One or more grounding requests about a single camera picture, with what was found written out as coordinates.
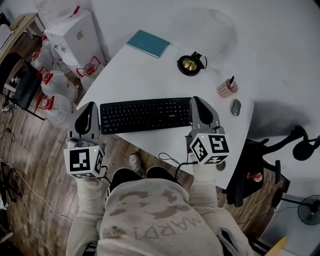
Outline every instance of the black keyboard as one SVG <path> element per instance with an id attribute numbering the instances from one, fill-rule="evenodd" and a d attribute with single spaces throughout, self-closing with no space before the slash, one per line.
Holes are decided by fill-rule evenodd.
<path id="1" fill-rule="evenodd" d="M 189 126 L 190 100 L 160 98 L 101 104 L 101 133 L 119 134 Z"/>

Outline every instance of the gray mouse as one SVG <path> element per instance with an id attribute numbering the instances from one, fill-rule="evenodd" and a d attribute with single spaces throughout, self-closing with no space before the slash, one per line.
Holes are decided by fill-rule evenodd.
<path id="1" fill-rule="evenodd" d="M 241 109 L 241 102 L 237 99 L 235 99 L 232 103 L 232 108 L 231 108 L 231 112 L 234 116 L 239 116 L 240 114 L 240 109 Z"/>

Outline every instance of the gray sneaker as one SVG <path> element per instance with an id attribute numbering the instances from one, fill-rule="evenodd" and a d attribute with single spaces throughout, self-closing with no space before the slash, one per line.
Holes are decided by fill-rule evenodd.
<path id="1" fill-rule="evenodd" d="M 142 168 L 142 165 L 141 165 L 141 158 L 137 153 L 130 155 L 129 163 L 130 163 L 130 166 L 131 166 L 132 170 L 136 174 L 140 175 L 141 177 L 145 176 L 144 175 L 144 173 L 145 173 L 144 169 Z"/>

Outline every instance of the pencil cup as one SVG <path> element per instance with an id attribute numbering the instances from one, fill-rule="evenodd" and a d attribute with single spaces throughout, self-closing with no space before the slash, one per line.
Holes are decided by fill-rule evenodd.
<path id="1" fill-rule="evenodd" d="M 221 85 L 218 86 L 216 91 L 222 98 L 227 98 L 232 94 L 235 94 L 238 91 L 238 85 L 235 80 L 230 84 L 230 79 L 224 81 Z"/>

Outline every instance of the black pants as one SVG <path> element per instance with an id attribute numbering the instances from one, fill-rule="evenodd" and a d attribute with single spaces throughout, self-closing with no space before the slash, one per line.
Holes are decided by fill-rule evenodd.
<path id="1" fill-rule="evenodd" d="M 161 167 L 152 167 L 148 170 L 146 174 L 147 179 L 165 179 L 179 184 L 179 182 L 165 169 Z M 110 184 L 110 192 L 114 190 L 117 186 L 125 182 L 133 182 L 142 180 L 143 178 L 136 174 L 133 170 L 126 168 L 119 169 L 113 175 L 112 182 Z"/>

